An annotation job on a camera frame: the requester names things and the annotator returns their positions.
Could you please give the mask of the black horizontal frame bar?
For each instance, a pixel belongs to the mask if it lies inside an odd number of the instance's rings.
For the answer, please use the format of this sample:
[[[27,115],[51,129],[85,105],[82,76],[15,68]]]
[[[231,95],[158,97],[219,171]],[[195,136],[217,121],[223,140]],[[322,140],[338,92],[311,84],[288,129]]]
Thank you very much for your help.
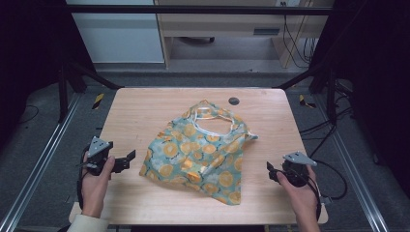
[[[333,8],[243,6],[67,5],[71,13],[86,14],[202,14],[202,15],[331,15]]]

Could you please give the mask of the yellow-handled tool right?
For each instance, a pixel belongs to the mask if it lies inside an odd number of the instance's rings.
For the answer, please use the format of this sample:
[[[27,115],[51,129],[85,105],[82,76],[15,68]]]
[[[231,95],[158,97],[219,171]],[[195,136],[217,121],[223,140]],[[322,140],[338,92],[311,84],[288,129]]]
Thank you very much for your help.
[[[305,97],[303,95],[299,95],[299,103],[300,103],[300,105],[303,105],[303,106],[306,106],[306,107],[309,107],[309,108],[316,108],[316,104],[306,102]]]

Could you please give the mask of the black metal frame stand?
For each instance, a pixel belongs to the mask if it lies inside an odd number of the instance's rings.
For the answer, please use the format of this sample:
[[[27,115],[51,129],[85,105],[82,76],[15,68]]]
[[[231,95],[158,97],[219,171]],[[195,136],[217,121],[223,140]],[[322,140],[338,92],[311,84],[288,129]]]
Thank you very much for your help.
[[[121,85],[115,84],[100,76],[95,71],[84,68],[77,63],[64,64],[58,72],[58,89],[60,102],[60,116],[58,120],[59,123],[62,123],[68,116],[69,104],[67,84],[70,84],[76,93],[84,93],[87,89],[87,85],[83,79],[84,76],[90,77],[91,79],[99,82],[102,86],[105,86],[111,90],[118,90],[122,88]]]
[[[337,123],[337,113],[335,104],[336,93],[336,72],[332,68],[327,68],[325,65],[316,65],[308,68],[305,72],[298,74],[296,77],[280,84],[281,90],[286,90],[291,86],[301,82],[302,80],[312,77],[312,81],[308,87],[312,94],[320,93],[324,88],[327,88],[326,97],[326,115],[332,125]]]

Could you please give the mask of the aluminium floor rail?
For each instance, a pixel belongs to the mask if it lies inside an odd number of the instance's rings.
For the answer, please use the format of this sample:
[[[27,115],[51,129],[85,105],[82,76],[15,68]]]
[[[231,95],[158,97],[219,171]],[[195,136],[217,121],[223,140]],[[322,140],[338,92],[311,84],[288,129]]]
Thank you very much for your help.
[[[366,157],[366,146],[356,120],[351,118],[352,112],[342,99],[337,108],[337,123],[327,126],[329,136],[313,155],[328,164],[317,167],[324,192],[341,195],[346,191],[339,200],[327,205],[329,220],[325,227],[337,232],[390,232],[365,180],[370,168],[360,159]]]
[[[48,139],[30,175],[26,179],[24,186],[22,187],[17,198],[15,199],[14,204],[0,222],[0,232],[14,232],[41,178],[43,177],[45,170],[48,167],[49,162],[54,156],[54,153],[63,135],[65,134],[65,131],[68,125],[70,124],[73,115],[76,112],[78,102],[80,101],[81,97],[81,94],[73,94],[73,99],[69,104],[67,114],[63,117],[63,120],[57,124],[53,134]]]

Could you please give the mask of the black curtain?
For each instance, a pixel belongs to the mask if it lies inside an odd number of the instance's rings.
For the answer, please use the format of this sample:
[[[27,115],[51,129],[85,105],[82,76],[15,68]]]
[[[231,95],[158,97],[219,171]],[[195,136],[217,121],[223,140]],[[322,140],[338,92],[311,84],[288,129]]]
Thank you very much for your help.
[[[410,0],[335,0],[314,54],[353,84],[353,107],[378,158],[410,198]]]
[[[13,137],[28,97],[58,81],[63,64],[92,70],[67,0],[0,0],[0,149]]]

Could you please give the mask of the yellow black tape strip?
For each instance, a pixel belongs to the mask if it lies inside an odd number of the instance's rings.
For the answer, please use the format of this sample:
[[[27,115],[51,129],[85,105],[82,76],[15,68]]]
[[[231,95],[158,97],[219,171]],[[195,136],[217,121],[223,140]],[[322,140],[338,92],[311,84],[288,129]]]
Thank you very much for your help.
[[[104,97],[104,93],[97,94],[95,101],[93,103],[92,109],[98,109]]]

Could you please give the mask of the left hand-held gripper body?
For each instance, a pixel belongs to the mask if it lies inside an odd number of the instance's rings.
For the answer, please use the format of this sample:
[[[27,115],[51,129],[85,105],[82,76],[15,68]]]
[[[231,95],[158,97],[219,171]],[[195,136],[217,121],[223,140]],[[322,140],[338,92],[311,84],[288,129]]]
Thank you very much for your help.
[[[107,160],[109,150],[113,148],[113,142],[104,141],[96,136],[91,140],[88,148],[87,160],[84,166],[94,176],[99,176]]]

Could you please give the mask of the person's right hand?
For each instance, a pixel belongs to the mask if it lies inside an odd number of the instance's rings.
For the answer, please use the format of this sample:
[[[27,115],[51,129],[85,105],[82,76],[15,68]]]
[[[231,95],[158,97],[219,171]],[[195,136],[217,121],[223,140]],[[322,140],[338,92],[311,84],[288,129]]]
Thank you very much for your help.
[[[291,206],[296,217],[316,219],[318,200],[314,191],[308,185],[300,188],[294,187],[281,172],[279,172],[277,176],[280,185],[290,197]]]

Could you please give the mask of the teal orange-print cloth bag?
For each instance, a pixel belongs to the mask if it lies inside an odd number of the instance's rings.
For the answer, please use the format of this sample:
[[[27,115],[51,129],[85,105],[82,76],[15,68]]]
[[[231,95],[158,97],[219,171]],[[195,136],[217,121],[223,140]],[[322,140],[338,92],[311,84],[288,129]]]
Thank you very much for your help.
[[[157,134],[139,174],[239,205],[243,147],[257,137],[239,115],[203,100]]]

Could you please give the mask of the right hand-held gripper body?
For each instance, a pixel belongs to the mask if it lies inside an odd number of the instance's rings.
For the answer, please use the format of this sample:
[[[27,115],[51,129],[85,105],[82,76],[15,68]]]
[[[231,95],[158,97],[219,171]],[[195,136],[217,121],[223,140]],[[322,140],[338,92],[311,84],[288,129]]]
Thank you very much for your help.
[[[304,153],[297,151],[283,156],[282,172],[288,182],[296,188],[301,188],[308,183],[307,166],[316,166],[317,162]]]

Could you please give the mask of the white cabinet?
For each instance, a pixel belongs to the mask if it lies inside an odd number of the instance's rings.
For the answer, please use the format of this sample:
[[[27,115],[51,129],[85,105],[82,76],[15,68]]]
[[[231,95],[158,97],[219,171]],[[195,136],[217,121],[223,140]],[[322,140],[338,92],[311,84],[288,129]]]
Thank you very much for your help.
[[[73,19],[94,63],[162,63],[155,14],[86,14]]]

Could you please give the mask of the person's left hand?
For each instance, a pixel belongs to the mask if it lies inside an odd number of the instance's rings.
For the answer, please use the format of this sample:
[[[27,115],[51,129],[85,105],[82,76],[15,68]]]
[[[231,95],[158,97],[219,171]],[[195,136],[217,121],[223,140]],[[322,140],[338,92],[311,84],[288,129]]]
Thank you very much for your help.
[[[115,158],[110,156],[99,176],[90,174],[86,168],[82,169],[82,214],[92,218],[100,218],[103,211],[103,201],[106,195],[108,182],[111,180],[111,171]]]

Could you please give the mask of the light wooden desk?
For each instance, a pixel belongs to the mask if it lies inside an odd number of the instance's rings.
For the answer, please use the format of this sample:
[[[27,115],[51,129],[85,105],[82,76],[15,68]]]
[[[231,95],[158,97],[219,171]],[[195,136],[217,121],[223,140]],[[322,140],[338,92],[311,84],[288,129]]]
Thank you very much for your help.
[[[154,0],[157,6],[332,7],[335,0]],[[288,68],[302,53],[297,43],[320,37],[324,15],[158,14],[161,35],[177,37],[268,37]]]

